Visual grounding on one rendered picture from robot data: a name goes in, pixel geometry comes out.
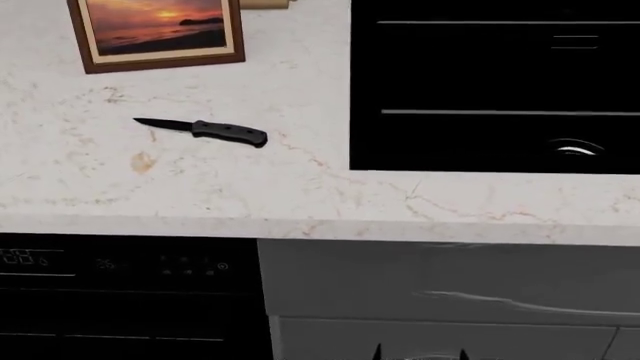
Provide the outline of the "narrow grey cabinet door panel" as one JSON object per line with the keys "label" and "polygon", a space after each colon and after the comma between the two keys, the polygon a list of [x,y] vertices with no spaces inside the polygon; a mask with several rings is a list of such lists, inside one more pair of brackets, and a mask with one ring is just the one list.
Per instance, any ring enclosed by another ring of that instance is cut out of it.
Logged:
{"label": "narrow grey cabinet door panel", "polygon": [[640,360],[640,328],[620,328],[606,353],[607,360]]}

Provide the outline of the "black dishwasher with control panel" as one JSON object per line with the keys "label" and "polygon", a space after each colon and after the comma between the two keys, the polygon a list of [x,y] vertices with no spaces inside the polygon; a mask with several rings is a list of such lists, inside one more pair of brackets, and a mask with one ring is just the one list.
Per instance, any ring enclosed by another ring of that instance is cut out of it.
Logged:
{"label": "black dishwasher with control panel", "polygon": [[253,239],[0,233],[0,360],[273,360]]}

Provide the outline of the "wide grey cabinet drawer front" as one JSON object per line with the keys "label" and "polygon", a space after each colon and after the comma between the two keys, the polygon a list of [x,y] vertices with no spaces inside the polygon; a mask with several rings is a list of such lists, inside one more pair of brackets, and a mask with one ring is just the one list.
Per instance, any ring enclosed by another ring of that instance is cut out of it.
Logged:
{"label": "wide grey cabinet drawer front", "polygon": [[640,327],[640,248],[258,242],[279,317]]}

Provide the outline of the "black folding knife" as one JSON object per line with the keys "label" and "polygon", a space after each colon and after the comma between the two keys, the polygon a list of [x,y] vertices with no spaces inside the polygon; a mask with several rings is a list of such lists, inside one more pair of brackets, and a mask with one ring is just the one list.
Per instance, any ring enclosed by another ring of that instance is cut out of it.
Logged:
{"label": "black folding knife", "polygon": [[232,143],[242,143],[261,149],[268,143],[268,134],[255,128],[197,120],[183,122],[169,119],[134,118],[134,121],[153,128],[190,133],[194,138],[211,138]]}

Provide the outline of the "black glass cooktop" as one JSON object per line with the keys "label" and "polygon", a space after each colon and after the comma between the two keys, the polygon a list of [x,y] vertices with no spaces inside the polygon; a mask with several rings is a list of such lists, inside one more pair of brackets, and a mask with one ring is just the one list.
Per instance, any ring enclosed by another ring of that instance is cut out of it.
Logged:
{"label": "black glass cooktop", "polygon": [[350,0],[351,170],[640,175],[640,0]]}

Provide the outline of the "beige wooden rolling pin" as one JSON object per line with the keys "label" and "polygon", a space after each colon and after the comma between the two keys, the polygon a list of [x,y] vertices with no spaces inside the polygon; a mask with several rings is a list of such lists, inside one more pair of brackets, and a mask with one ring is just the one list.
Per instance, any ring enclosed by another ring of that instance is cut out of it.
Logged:
{"label": "beige wooden rolling pin", "polygon": [[242,10],[284,10],[297,0],[239,0]]}

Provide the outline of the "sunset photo in wooden frame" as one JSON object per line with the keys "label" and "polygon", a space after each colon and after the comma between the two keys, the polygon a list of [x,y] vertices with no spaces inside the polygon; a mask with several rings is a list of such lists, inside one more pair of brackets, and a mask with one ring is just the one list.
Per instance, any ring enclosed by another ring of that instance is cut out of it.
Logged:
{"label": "sunset photo in wooden frame", "polygon": [[239,0],[67,0],[86,74],[246,61]]}

